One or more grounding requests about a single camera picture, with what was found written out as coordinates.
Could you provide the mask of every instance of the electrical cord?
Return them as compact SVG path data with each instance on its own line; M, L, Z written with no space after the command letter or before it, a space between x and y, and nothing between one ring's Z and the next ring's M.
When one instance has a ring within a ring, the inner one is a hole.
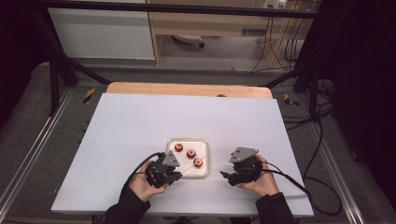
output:
M283 69L286 69L286 70L287 70L287 68L284 67L284 66L282 65L282 63L280 62L279 58L277 57L276 53L274 52L274 49L273 49L273 47L272 47L272 44L271 44L271 42L272 42L272 40L271 40L271 33L272 33L272 28L273 28L273 26L274 26L274 17L271 18L271 28L270 28L271 31L270 31L270 43L269 43L269 44L270 44L270 49L271 49L271 51L274 53L274 56L275 56L277 62L279 63L279 65L280 65Z
M312 165L312 163L313 163L315 157L318 155L318 151L320 150L321 142L322 142L322 139L323 139L323 127L322 127L321 121L320 121L320 118L322 117L322 116L321 116L321 110L322 110L323 106L328 105L328 104L329 104L329 102L328 102L328 103L325 103L325 104L322 104L322 105L319 107L319 109L318 109L318 115L317 115L317 117L318 117L319 131L320 131L319 140L318 140L318 145L317 145L317 147L315 148L314 154L312 155L312 157L311 157L311 159L310 159L308 165L307 165L306 168L305 168L305 171L304 171L304 174L303 174L303 181L304 181L304 182L305 182L305 180L316 181L316 182L318 182L319 184L321 184L321 185L327 187L328 189L330 189L330 190L334 193L334 195L336 196L337 201L338 201L338 209L337 209L335 212L327 212L327 211L324 211L323 209L320 209L320 208L319 208L317 205L315 205L314 203L312 203L312 207L314 207L314 208L315 208L316 210L318 210L320 213L325 214L325 215L327 215L327 216L337 216L337 215L339 215L339 214L342 212L343 205L342 205L341 198L340 198L340 196L338 195L338 193L336 192L336 190L335 190L332 186L330 186L330 185L324 183L323 181L321 181L321 180L319 180L319 179L316 179L316 178L314 178L314 177L307 176L307 173L308 173L308 171L309 171L309 169L310 169L310 167L311 167L311 165Z
M323 110L320 113L318 113L318 117L324 118L327 115L331 114L332 112L333 112L332 107L331 108L327 108L326 110ZM287 128L286 129L287 131L291 131L293 129L299 128L299 127L309 123L310 121L314 120L314 118L312 118L311 116L307 116L307 117L284 117L284 118L288 118L288 119L300 118L300 119L302 119L302 120L284 120L285 124L296 124L295 126Z
M285 60L290 62L290 63L293 63L293 62L297 61L295 57L291 58L291 54L293 54L294 41L296 41L296 40L288 39L288 42L286 42L286 47L283 50L283 56L285 57Z
M325 211L325 210L319 208L319 207L318 207L316 204L314 204L313 202L311 202L311 204L312 204L312 207L314 207L317 211L319 211L320 213L322 213L322 214L324 214L324 215L327 215L327 216L337 216L337 215L339 215L339 214L342 212L342 209L343 209L341 197L338 195L337 191L336 191L332 186L330 186L329 184L327 184L327 183L325 183L325 182L323 182L323 181L321 181L321 180L319 180L319 179L316 179L316 178L314 178L314 177L311 177L311 176L308 176L308 175L307 175L307 173L308 173L309 169L311 168L311 165L312 165L312 163L313 163L315 157L316 157L317 154L318 154L318 151L319 151L319 149L320 149L321 142L322 142L322 139L323 139L323 127L322 127L322 124L321 124L320 119L323 118L323 117L325 117L325 116L327 116L327 115L329 115L329 114L331 114L331 113L333 112L332 107L323 109L323 107L324 107L325 105L329 105L329 104L330 104L330 102L327 102L327 103L325 103L325 104L322 104L322 105L318 108L317 121L318 121L319 132L320 132L319 138L318 138L318 145L317 145L317 147L315 148L315 151L314 151L314 153L313 153L313 155L312 155L312 157L311 157L311 159L310 159L308 165L306 166L306 168L305 168L305 170L304 170L304 174L303 174L302 178L303 178L303 181L304 181L304 182L306 182L306 180L318 182L319 184L321 184L321 185L325 186L326 188L328 188L328 189L335 195L335 197L336 197L336 199L337 199L337 202L338 202L338 208L337 208L337 210L334 211L334 212ZM288 131L289 131L289 130L292 130L292 129L295 129L295 128L297 128L297 127L301 127L302 125L304 125L304 124L306 124L306 123L308 123L308 122L310 122L310 121L313 120L313 118L312 118L311 116L306 116L306 117L287 117L287 116L282 116L282 117L283 117L283 118L287 118L287 119L303 119L303 120L285 120L285 121L284 121L285 124L287 124L287 123L297 123L297 125L295 125L295 126L293 126L293 127L291 127L291 128L288 128Z
M314 0L314 4L312 4L312 7L310 9L308 9L308 10L312 11L314 9L314 7L315 7L315 3L316 2L317 2L317 0Z
M286 51L288 49L288 45L286 45L286 48L285 48L285 60L287 60L287 61L290 61L290 60L297 61L297 53L296 53L296 51L297 51L297 40L296 40L296 37L297 37L298 32L300 31L300 28L301 28L301 25L303 24L303 22L304 22L304 19L302 19L300 24L297 26L297 30L296 30L296 32L294 33L294 36L291 39L291 41L296 41L296 44L294 45L294 57L293 57L293 59L291 59L291 58L287 59L286 58L286 55L287 55Z
M331 100L332 100L333 93L334 93L334 85L332 85L332 90L330 90L330 89L326 86L326 84L324 83L324 79L322 79L322 80L320 81L320 84L318 84L318 87L320 88L320 89L318 89L318 93L319 93L323 98L325 98L326 100L331 101Z
M128 188L129 183L131 182L132 178L133 178L135 175L137 175L137 174L142 174L142 173L138 173L138 172L137 172L137 171L140 169L140 167L142 167L143 164L145 164L145 163L146 163L147 161L149 161L151 158L153 158L153 157L155 157L155 156L160 157L161 155L162 155L161 152L156 152L156 153L153 153L153 154L149 155L145 160L143 160L142 162L140 162L140 164L136 167L136 169L134 169L134 171L131 173L131 175L128 176L128 179L125 181L125 184L122 186L122 190L121 190L120 196L121 196L122 193Z
M256 71L254 71L254 72L250 72L250 74L257 73L257 72L260 72L260 71L268 71L268 70L276 70L276 69L284 69L284 68L283 68L283 67L263 68L263 69L256 70Z
M295 9L297 8L298 3L299 3L299 0L297 0L297 1L295 2L293 10L295 10ZM295 29L295 26L296 26L296 24L297 24L297 21L298 21L298 19L295 20L295 23L294 23L294 25L292 26L292 27L293 27L293 30ZM291 52L292 52L292 47L293 47L293 44L294 44L295 36L294 36L294 38L293 38L292 41L291 41ZM286 45L286 47L285 47L285 51L284 51L284 53L285 53L285 60L286 60L286 61L288 61L286 55L287 55L287 49L288 49L289 42L290 42L290 41L288 40L288 43L287 43L287 45ZM291 61L288 61L288 64L289 64L289 71L291 71Z
M277 175L282 175L283 177L288 179L290 183L292 183L294 186L296 186L298 189L300 189L302 192L304 192L306 194L306 196L308 197L309 202L312 203L312 194L311 194L311 192L308 189L306 189L304 186L302 186L299 182L297 182L291 176L284 174L277 167L276 167L276 169L277 169L277 171L276 170L270 170L270 169L258 169L258 168L248 168L248 167L247 168L243 168L243 170L262 171L262 172L268 172L268 173L273 173L273 174L277 174Z
M265 35L264 35L264 48L262 48L262 56L264 55L265 52L265 42L267 40L267 30L268 30L268 25L270 23L270 18L268 17L268 21L267 21L267 26L265 27ZM262 61L262 56L260 56L260 59L257 61L256 65L254 66L254 68L249 72L250 74L255 73L254 69L256 69L256 67L259 65L259 63Z
M331 27L330 31L323 36L319 42L314 46L314 48L306 54L306 56L300 60L300 64L304 63L306 60L308 60L312 54L321 46L323 45L323 43L325 42L325 40L327 38L329 38L329 36L334 32L335 28L338 26L338 24L341 22L341 20L345 17L345 15L347 14L347 12L349 11L350 7L352 6L354 0L349 0L349 3L345 9L345 11L342 13L342 15L339 17L339 19L337 20L337 22L335 23L335 25L333 27Z
M282 33L283 26L285 25L285 19L286 19L286 18L283 18L282 25L280 26L280 31L279 31L279 33L278 33L277 36L276 36L273 40L271 40L269 43L265 43L265 42L264 42L264 44L262 44L262 45L255 44L255 43L252 41L252 39L250 38L250 35L248 34L248 29L247 29L247 37L249 38L250 42L251 42L254 46L263 47L263 46L265 46L265 45L269 45L269 44L271 44L271 42L275 41L275 40L280 36L280 34Z

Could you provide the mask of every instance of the white table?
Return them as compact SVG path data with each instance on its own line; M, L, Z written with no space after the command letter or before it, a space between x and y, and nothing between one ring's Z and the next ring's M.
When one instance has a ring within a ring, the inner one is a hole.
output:
M231 187L219 173L233 171L228 159L237 147L257 148L303 184L276 100L105 93L51 210L103 214L118 201L132 170L165 151L173 137L208 142L209 174L175 182L150 200L148 215L257 216L257 196ZM303 192L282 176L276 182L295 216L313 216Z

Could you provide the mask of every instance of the hand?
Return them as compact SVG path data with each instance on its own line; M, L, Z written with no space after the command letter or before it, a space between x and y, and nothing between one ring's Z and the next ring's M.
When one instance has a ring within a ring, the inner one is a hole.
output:
M149 167L150 163L152 163L152 161L147 161L144 163L140 168L139 173L144 173ZM156 194L164 193L166 187L168 187L167 184L161 186L158 189L152 187L147 181L145 174L135 175L129 184L129 188L137 195L140 200L142 200L143 203L146 203L152 196Z
M267 160L260 155L256 157L262 162L262 169L268 169ZM255 192L259 197L265 196L267 194L274 195L279 193L277 188L274 175L269 172L262 172L260 177L253 183L240 183L236 185L240 189L247 189Z

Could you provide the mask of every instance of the hand-held device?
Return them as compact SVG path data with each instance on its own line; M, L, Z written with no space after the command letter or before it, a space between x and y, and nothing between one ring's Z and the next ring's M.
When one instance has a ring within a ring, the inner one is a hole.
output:
M136 169L134 169L132 174L125 181L125 184L121 189L120 197L124 194L125 190L129 188L129 184L137 174L140 167L155 156L158 156L158 160L152 162L145 171L146 179L151 186L158 189L164 184L171 185L182 177L181 172L174 172L176 169L175 167L179 166L180 163L177 161L173 151L169 151L168 154L157 152L148 156L136 167Z
M164 184L172 185L173 182L182 177L181 172L174 172L178 166L180 166L180 163L172 150L167 155L163 152L158 160L148 166L146 179L151 186L157 189Z
M254 148L238 147L230 158L235 173L228 174L222 171L220 173L228 179L231 186L256 181L262 173L262 162L254 156L258 152L259 150Z

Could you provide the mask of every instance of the clear plastic tray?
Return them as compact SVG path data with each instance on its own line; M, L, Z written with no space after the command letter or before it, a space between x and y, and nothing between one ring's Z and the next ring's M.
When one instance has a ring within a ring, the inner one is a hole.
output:
M178 152L175 150L175 145L181 144L183 149ZM195 150L195 157L189 158L187 156L187 150ZM166 153L172 150L180 163L180 166L175 171L179 171L183 174L183 177L202 177L207 175L209 172L209 153L208 144L205 139L197 138L172 138L168 142ZM193 164L194 159L199 158L203 164L200 167L195 167Z

